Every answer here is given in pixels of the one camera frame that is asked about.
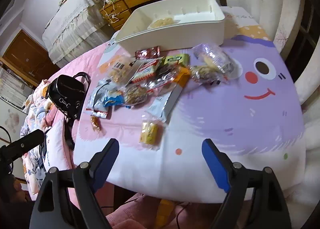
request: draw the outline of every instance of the pillow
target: pillow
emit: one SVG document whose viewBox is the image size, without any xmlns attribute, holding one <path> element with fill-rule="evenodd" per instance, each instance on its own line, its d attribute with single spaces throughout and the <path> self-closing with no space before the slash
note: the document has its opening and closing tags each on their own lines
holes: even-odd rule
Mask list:
<svg viewBox="0 0 320 229">
<path fill-rule="evenodd" d="M 72 168 L 68 145 L 64 139 L 64 122 L 60 119 L 46 134 L 47 152 L 43 156 L 45 170 L 48 172 L 51 167 L 59 170 Z"/>
</svg>

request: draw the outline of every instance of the green package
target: green package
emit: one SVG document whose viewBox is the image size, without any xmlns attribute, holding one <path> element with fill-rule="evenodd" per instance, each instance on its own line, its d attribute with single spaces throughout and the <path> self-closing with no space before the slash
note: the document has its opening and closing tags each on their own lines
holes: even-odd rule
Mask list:
<svg viewBox="0 0 320 229">
<path fill-rule="evenodd" d="M 164 59 L 164 64 L 183 64 L 184 66 L 189 65 L 189 55 L 188 54 L 178 54 L 174 56 L 167 56 Z"/>
</svg>

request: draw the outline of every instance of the white plastic bin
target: white plastic bin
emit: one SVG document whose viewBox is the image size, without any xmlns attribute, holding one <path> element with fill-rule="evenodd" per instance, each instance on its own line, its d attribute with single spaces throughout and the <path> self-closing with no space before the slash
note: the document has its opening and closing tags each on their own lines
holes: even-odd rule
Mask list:
<svg viewBox="0 0 320 229">
<path fill-rule="evenodd" d="M 152 22 L 165 17 L 172 17 L 178 23 L 147 29 Z M 115 40 L 131 55 L 154 46 L 165 51 L 200 43 L 221 45 L 224 18 L 215 0 L 161 0 L 136 9 Z"/>
</svg>

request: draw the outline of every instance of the orange dot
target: orange dot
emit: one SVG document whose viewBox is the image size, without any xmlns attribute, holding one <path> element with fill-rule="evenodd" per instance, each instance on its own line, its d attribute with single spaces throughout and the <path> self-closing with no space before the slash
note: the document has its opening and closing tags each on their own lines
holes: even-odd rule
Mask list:
<svg viewBox="0 0 320 229">
<path fill-rule="evenodd" d="M 182 149 L 176 149 L 176 154 L 181 155 L 182 154 Z"/>
</svg>

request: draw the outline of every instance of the tablecloth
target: tablecloth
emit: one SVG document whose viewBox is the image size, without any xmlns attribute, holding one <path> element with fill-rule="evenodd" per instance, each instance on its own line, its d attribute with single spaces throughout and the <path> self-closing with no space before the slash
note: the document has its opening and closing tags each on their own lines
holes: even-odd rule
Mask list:
<svg viewBox="0 0 320 229">
<path fill-rule="evenodd" d="M 244 9 L 222 9 L 226 31 L 221 47 L 238 65 L 233 79 L 197 89 L 190 80 L 172 111 L 158 151 L 138 142 L 141 116 L 152 98 L 133 109 L 114 110 L 110 119 L 101 121 L 103 129 L 98 133 L 91 127 L 90 112 L 83 111 L 74 150 L 76 165 L 89 161 L 113 137 L 120 143 L 120 152 L 108 182 L 158 198 L 222 202 L 225 193 L 201 154 L 202 141 L 211 138 L 219 150 L 246 168 L 272 167 L 282 189 L 302 181 L 304 126 L 290 74 L 265 31 Z M 188 53 L 191 65 L 199 63 L 188 49 L 167 54 L 177 53 Z M 92 76 L 85 105 L 116 54 L 126 51 L 111 40 Z M 268 72 L 259 72 L 261 63 Z M 251 193 L 247 190 L 246 199 Z"/>
</svg>

